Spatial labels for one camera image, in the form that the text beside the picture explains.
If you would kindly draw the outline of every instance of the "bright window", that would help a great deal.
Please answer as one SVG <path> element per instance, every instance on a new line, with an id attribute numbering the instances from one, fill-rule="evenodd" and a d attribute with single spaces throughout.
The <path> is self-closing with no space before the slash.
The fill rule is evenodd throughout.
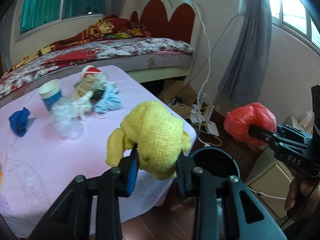
<path id="1" fill-rule="evenodd" d="M 274 22 L 288 26 L 320 48 L 320 35 L 300 0 L 269 0 Z"/>
<path id="2" fill-rule="evenodd" d="M 23 0 L 20 34 L 50 22 L 103 13 L 104 0 Z"/>

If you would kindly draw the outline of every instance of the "red headboard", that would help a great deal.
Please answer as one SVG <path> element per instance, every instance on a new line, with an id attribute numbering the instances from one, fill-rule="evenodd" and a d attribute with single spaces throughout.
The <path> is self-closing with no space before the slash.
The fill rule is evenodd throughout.
<path id="1" fill-rule="evenodd" d="M 131 15 L 132 22 L 138 22 L 137 12 Z M 154 38 L 170 38 L 187 43 L 191 41 L 195 13 L 186 3 L 181 4 L 168 22 L 167 12 L 161 0 L 151 0 L 145 6 L 140 21 Z"/>

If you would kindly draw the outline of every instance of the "human hand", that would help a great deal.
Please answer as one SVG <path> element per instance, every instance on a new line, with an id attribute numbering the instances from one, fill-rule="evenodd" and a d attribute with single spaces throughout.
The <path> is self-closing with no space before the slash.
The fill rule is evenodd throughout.
<path id="1" fill-rule="evenodd" d="M 320 184 L 319 179 L 317 180 L 303 180 L 301 183 L 299 174 L 297 172 L 293 172 L 292 175 L 294 176 L 294 179 L 292 180 L 289 192 L 287 195 L 287 199 L 284 204 L 284 210 L 288 211 L 289 209 L 293 208 L 296 203 L 296 198 L 298 196 L 299 191 L 303 196 L 309 196 L 312 190 L 315 188 L 313 193 L 309 197 L 309 204 L 307 205 L 307 208 L 303 214 L 303 217 L 308 217 L 313 214 L 316 206 L 319 203 L 320 200 Z"/>

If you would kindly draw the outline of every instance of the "metal screw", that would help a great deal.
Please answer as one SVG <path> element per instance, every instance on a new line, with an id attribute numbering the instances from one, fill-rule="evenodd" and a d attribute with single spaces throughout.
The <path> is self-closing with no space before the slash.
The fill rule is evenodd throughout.
<path id="1" fill-rule="evenodd" d="M 193 172 L 196 174 L 201 174 L 203 172 L 203 169 L 201 167 L 194 167 Z"/>
<path id="2" fill-rule="evenodd" d="M 111 173 L 113 173 L 113 174 L 118 174 L 118 173 L 120 173 L 120 171 L 121 171 L 121 169 L 118 167 L 114 167 L 111 169 Z"/>
<path id="3" fill-rule="evenodd" d="M 75 177 L 75 181 L 76 181 L 76 182 L 82 182 L 82 181 L 84 181 L 84 176 L 83 176 L 83 175 L 78 175 L 78 176 L 76 176 L 76 177 Z"/>
<path id="4" fill-rule="evenodd" d="M 232 183 L 237 183 L 239 181 L 239 178 L 236 175 L 231 175 L 229 179 Z"/>

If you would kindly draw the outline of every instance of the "red plastic bag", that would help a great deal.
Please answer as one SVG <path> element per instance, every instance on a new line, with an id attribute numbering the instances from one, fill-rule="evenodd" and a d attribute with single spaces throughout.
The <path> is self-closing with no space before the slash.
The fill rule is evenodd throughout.
<path id="1" fill-rule="evenodd" d="M 237 141 L 247 141 L 257 147 L 266 145 L 267 143 L 250 137 L 249 126 L 252 124 L 276 132 L 275 116 L 260 103 L 238 107 L 229 112 L 224 120 L 224 129 Z"/>

